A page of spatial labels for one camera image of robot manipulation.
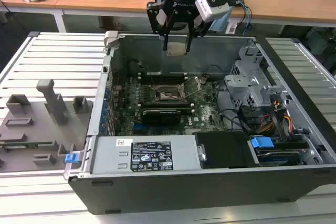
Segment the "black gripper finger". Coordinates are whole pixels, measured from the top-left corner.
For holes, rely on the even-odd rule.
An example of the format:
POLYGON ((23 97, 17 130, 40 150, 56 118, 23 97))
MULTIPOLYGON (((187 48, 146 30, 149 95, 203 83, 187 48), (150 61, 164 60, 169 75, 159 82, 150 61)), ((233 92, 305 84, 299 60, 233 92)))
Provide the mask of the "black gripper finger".
POLYGON ((191 43, 194 38, 203 37, 207 33, 207 22, 204 22, 201 15, 187 23, 188 36, 186 39, 186 51, 190 51, 191 43))
POLYGON ((166 29, 167 15, 162 9, 160 2, 148 2, 146 5, 146 12, 155 35, 159 35, 162 41, 162 49, 167 50, 168 35, 166 29))

